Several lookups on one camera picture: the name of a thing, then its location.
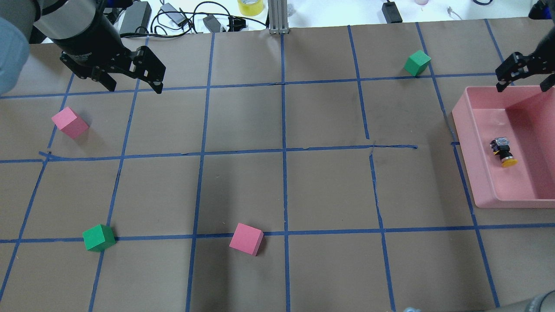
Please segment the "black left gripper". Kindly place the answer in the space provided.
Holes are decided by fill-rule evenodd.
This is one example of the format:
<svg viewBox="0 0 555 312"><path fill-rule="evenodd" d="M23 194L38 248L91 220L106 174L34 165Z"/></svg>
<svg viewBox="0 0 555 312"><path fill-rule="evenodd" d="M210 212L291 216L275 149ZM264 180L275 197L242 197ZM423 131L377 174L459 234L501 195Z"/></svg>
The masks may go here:
<svg viewBox="0 0 555 312"><path fill-rule="evenodd" d="M134 52L125 47L97 1L46 0L40 12L34 26L61 48L62 63L79 78L90 78L107 91L115 91L117 82L110 74L119 73L162 93L163 62L146 45Z"/></svg>

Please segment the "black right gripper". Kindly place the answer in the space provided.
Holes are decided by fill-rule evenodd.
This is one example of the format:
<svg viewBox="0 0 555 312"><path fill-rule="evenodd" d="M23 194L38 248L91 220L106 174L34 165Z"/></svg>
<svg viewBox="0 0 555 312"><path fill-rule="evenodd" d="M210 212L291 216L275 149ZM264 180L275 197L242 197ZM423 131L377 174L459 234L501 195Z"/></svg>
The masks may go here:
<svg viewBox="0 0 555 312"><path fill-rule="evenodd" d="M532 20L555 21L555 2L553 0L536 0L533 4L529 18ZM499 93L508 85L519 79L524 79L536 74L549 74L554 71L555 57L555 28L542 38L539 45L531 55L522 55L513 52L494 71L497 77L496 88ZM540 83L542 92L549 91L555 85L555 73L546 77Z"/></svg>

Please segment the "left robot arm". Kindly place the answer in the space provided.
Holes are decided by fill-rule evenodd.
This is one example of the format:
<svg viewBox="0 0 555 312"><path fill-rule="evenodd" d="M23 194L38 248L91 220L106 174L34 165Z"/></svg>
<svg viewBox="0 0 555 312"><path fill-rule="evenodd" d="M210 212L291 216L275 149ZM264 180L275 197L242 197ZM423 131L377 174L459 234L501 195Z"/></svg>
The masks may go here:
<svg viewBox="0 0 555 312"><path fill-rule="evenodd" d="M1 93L14 89L30 54L30 38L39 30L62 51L61 62L79 79L91 79L108 91L126 75L163 90L166 67L146 46L135 51L105 16L106 8L127 9L132 0L3 0L1 2Z"/></svg>

